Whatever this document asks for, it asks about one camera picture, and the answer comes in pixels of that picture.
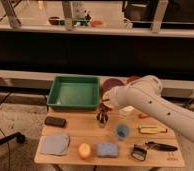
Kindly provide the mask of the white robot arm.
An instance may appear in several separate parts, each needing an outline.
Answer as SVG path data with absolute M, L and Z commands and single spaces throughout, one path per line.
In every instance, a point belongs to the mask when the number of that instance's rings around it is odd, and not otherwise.
M 194 112 L 161 97 L 160 79 L 147 75 L 107 91 L 106 101 L 115 109 L 133 106 L 194 143 Z

